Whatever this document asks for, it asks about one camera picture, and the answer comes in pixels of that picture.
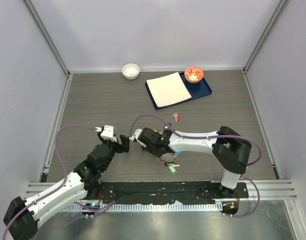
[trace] floor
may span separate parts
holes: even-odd
[[[229,126],[240,135],[250,137],[263,148],[262,160],[247,169],[245,176],[253,180],[276,179],[266,151],[263,136],[252,102],[240,70],[205,71],[205,79],[213,93],[210,96],[156,111],[144,87],[145,80],[171,72],[142,72],[135,80],[126,80],[121,73],[75,74],[73,76],[61,126],[84,124],[94,127],[113,125],[117,135],[129,135],[133,120],[142,114],[159,115],[181,132],[206,133]],[[173,113],[181,116],[175,122]],[[135,126],[159,129],[163,124],[154,118],[142,118]],[[88,129],[67,129],[59,137],[59,150],[68,171],[86,159],[99,143],[95,132]],[[122,181],[216,181],[223,167],[208,154],[183,152],[178,159],[180,167],[172,174],[139,144],[131,143],[129,153],[116,154],[102,182]],[[256,159],[258,150],[253,147],[249,162]],[[54,154],[48,182],[63,178],[63,170]]]
[[[254,208],[255,201],[241,201],[238,215]],[[295,240],[284,201],[261,201],[249,217],[230,219],[218,211],[120,212],[81,219],[80,212],[60,212],[37,233],[34,240]]]

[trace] red bowl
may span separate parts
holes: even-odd
[[[187,81],[189,81],[191,84],[195,84],[203,79],[204,72],[199,67],[191,66],[185,70],[184,75]]]

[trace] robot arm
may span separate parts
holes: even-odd
[[[87,159],[67,175],[65,184],[58,191],[38,201],[60,187],[63,180],[35,196],[25,200],[17,197],[10,203],[4,217],[6,225],[20,210],[31,203],[36,203],[24,211],[10,226],[9,232],[15,240],[30,239],[36,234],[38,228],[65,206],[86,197],[94,198],[100,192],[101,185],[98,179],[101,173],[107,170],[115,153],[129,151],[129,139],[120,135],[122,143],[119,144],[114,130],[113,126],[108,125],[97,128],[102,144],[96,145]]]
[[[171,130],[164,130],[162,134],[154,132],[149,128],[138,129],[134,134],[134,141],[137,141],[143,150],[161,157],[166,153],[174,152],[201,152],[215,155],[224,167],[221,178],[221,191],[226,196],[235,192],[237,182],[246,171],[246,166],[251,150],[251,143],[235,138],[210,138],[216,135],[236,135],[231,128],[223,126],[219,131],[209,133],[185,133]]]

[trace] wall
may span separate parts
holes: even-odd
[[[306,0],[291,0],[249,71],[281,176],[306,222]]]
[[[279,0],[33,0],[71,71],[245,66]]]
[[[23,3],[0,0],[0,239],[10,201],[41,173],[64,82]]]

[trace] blue tray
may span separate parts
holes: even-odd
[[[185,84],[188,92],[191,94],[191,98],[188,99],[188,100],[185,100],[185,101],[181,101],[181,102],[178,102],[178,103],[175,103],[175,104],[172,104],[172,105],[168,105],[168,106],[163,106],[163,107],[158,107],[152,97],[152,94],[151,92],[149,91],[149,88],[147,86],[147,83],[145,83],[145,87],[146,87],[146,90],[148,92],[148,95],[149,95],[149,98],[151,99],[152,101],[152,104],[155,108],[155,110],[161,110],[161,109],[164,109],[164,108],[169,108],[169,107],[172,107],[172,106],[175,106],[175,105],[178,105],[178,104],[182,104],[182,103],[185,103],[185,102],[189,102],[189,101],[192,101],[194,99],[199,99],[200,97],[205,97],[205,96],[208,96],[208,95],[211,95],[212,94],[212,90],[211,88],[209,87],[209,85],[207,84],[205,78],[203,78],[200,82],[198,83],[190,83],[188,82],[186,79],[185,79],[185,75],[183,72],[181,72],[179,74],[183,80],[183,83]]]

